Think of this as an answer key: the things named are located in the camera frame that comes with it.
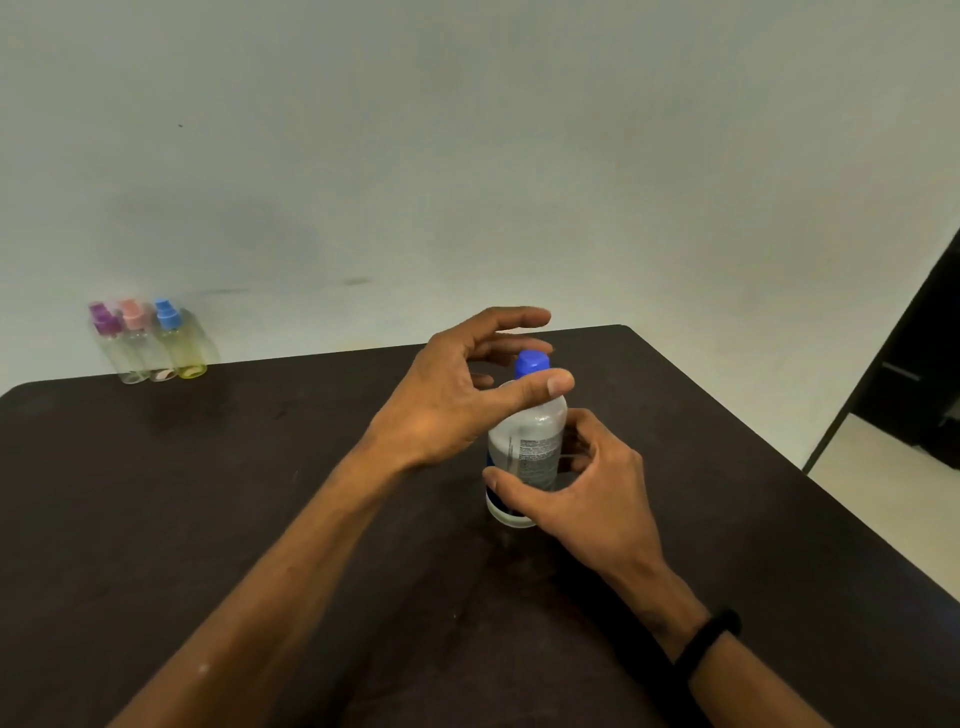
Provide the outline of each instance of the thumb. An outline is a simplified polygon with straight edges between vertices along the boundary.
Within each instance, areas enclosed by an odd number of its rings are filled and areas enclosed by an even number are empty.
[[[521,409],[536,407],[573,389],[573,375],[566,369],[544,369],[484,392],[491,404],[495,422],[505,420]]]
[[[484,469],[483,479],[500,500],[534,523],[539,524],[550,507],[551,494],[527,485],[516,475],[491,467]]]

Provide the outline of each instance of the table surface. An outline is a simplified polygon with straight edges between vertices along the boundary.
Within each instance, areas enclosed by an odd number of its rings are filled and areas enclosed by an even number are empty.
[[[953,726],[960,605],[624,327],[544,334],[646,461],[670,563],[838,726]],[[104,724],[282,532],[419,347],[0,398],[0,724]],[[691,724],[649,636],[484,504],[484,444],[387,502],[277,725]]]

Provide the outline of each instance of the black wristband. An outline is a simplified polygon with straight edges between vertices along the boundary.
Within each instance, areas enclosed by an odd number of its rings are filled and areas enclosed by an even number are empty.
[[[694,670],[700,665],[713,643],[720,639],[724,632],[730,632],[735,637],[740,634],[743,625],[740,616],[733,609],[725,609],[711,617],[710,621],[702,626],[693,639],[684,647],[683,653],[677,658],[673,668],[680,678],[687,682],[693,676]]]

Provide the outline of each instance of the plastic bottle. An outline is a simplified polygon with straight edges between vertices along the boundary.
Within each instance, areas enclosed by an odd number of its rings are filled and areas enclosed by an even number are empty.
[[[170,354],[177,376],[193,379],[206,372],[200,348],[183,327],[183,317],[177,308],[166,299],[157,299],[154,306],[156,320],[160,324],[160,328],[156,330],[156,340]]]
[[[520,352],[515,376],[550,368],[550,357],[543,352]],[[513,473],[527,485],[553,490],[566,425],[566,400],[557,397],[546,404],[511,415],[488,433],[487,465]],[[519,511],[507,507],[490,488],[487,508],[494,518],[513,528],[528,528],[534,522]]]
[[[124,384],[137,384],[150,376],[147,365],[140,354],[130,346],[124,336],[123,324],[105,303],[96,302],[89,306],[93,327],[97,332],[97,343],[107,355],[114,371]]]
[[[150,370],[150,381],[174,378],[177,370],[170,366],[167,351],[148,332],[150,317],[143,306],[135,299],[124,299],[120,302],[120,311],[127,327],[126,339]]]

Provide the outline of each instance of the blue spray cap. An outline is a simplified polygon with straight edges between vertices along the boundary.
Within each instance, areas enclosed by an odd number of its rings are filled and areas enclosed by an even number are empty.
[[[180,316],[177,307],[167,299],[156,299],[154,308],[156,308],[156,319],[160,322],[160,328],[180,328],[183,326],[183,317]]]
[[[522,376],[531,375],[533,372],[539,372],[541,369],[549,368],[549,356],[543,352],[538,352],[536,349],[526,349],[516,357],[514,378],[520,379]]]

